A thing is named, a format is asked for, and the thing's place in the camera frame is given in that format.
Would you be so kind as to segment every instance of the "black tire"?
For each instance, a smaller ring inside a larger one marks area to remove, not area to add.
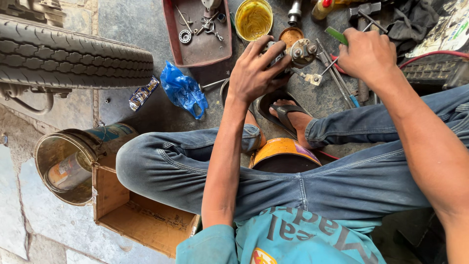
[[[117,89],[152,74],[153,56],[137,46],[0,15],[0,82]]]

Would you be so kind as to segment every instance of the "red cap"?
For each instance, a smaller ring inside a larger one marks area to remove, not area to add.
[[[323,1],[323,7],[328,8],[332,4],[332,1],[334,1],[334,0],[324,0]]]

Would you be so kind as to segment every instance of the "teal t-shirt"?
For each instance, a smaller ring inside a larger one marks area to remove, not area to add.
[[[183,241],[176,264],[385,263],[366,235],[379,220],[332,221],[302,209],[271,207],[238,223],[210,226]]]

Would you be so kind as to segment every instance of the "hand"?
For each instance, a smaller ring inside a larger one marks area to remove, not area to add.
[[[340,45],[339,66],[368,86],[392,80],[401,74],[396,65],[396,46],[388,36],[377,31],[361,32],[354,28],[344,31],[348,47]]]
[[[272,40],[272,36],[264,35],[257,41],[249,43],[231,73],[227,100],[232,98],[249,105],[257,97],[272,92],[288,82],[291,75],[282,79],[273,78],[291,63],[290,55],[286,55],[266,69],[269,63],[285,50],[285,42],[275,43],[265,54],[259,56],[267,43]]]

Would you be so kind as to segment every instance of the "blue jeans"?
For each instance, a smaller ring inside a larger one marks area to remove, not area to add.
[[[422,99],[469,148],[469,85]],[[212,128],[140,135],[117,154],[117,176],[132,192],[200,214],[217,132],[218,128]],[[384,105],[313,119],[305,137],[315,148],[349,142],[386,143],[302,173],[271,173],[241,167],[236,222],[272,206],[295,207],[335,220],[383,217],[430,207],[412,179],[401,141]],[[259,145],[259,129],[245,125],[242,152]]]

